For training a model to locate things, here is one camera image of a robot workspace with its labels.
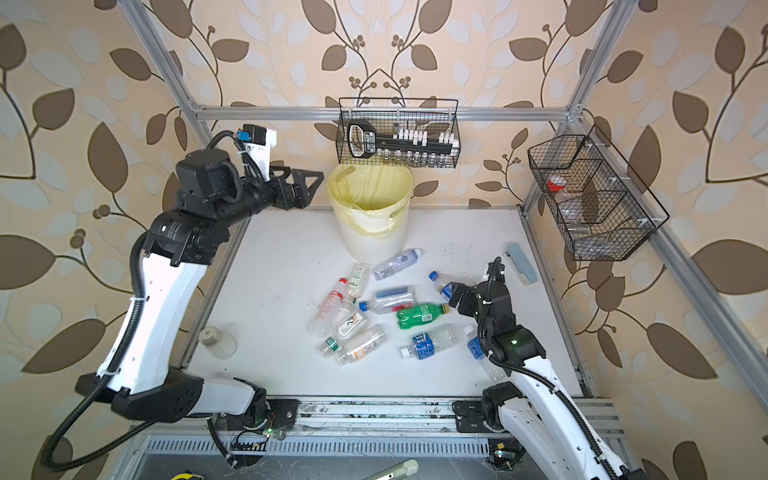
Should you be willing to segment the green sprite bottle yellow cap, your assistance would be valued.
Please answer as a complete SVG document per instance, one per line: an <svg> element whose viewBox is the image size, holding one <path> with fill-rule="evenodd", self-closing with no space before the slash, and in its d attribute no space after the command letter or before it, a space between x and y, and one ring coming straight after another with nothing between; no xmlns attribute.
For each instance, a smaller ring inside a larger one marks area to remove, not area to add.
<svg viewBox="0 0 768 480"><path fill-rule="evenodd" d="M423 303L397 312L397 326L401 330L432 323L450 312L448 304Z"/></svg>

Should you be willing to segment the clear bottle red cap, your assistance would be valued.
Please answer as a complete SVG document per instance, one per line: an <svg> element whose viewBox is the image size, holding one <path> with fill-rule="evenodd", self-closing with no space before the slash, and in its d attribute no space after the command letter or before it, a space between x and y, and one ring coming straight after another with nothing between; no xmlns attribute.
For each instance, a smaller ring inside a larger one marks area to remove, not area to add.
<svg viewBox="0 0 768 480"><path fill-rule="evenodd" d="M328 293L309 324L309 333L316 337L326 336L339 313L342 302L348 296L348 279L340 278Z"/></svg>

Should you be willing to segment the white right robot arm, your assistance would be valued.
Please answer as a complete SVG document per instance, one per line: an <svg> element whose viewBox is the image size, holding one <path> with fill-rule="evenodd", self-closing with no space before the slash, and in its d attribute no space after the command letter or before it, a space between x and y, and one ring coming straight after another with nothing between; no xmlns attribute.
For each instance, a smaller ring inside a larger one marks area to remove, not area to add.
<svg viewBox="0 0 768 480"><path fill-rule="evenodd" d="M457 284L449 305L476 322L485 358L507 380L483 391L486 427L506 431L549 479L646 479L613 452L566 391L532 331L519 324L505 283Z"/></svg>

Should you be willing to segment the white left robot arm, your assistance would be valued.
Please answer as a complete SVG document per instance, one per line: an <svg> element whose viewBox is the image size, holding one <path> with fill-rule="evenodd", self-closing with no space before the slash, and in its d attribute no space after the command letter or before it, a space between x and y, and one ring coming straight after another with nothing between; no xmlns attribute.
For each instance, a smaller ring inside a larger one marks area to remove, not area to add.
<svg viewBox="0 0 768 480"><path fill-rule="evenodd" d="M157 423L226 414L251 428L267 417L266 392L242 379L203 379L169 364L181 320L232 225L270 207L309 206L324 179L319 171L260 170L251 159L240 175L221 149L188 154L176 166L177 206L160 214L129 257L133 295L118 337L99 369L81 376L83 400L41 449L40 464L63 472L88 464ZM95 402L137 426L96 451L67 462L54 453L68 430Z"/></svg>

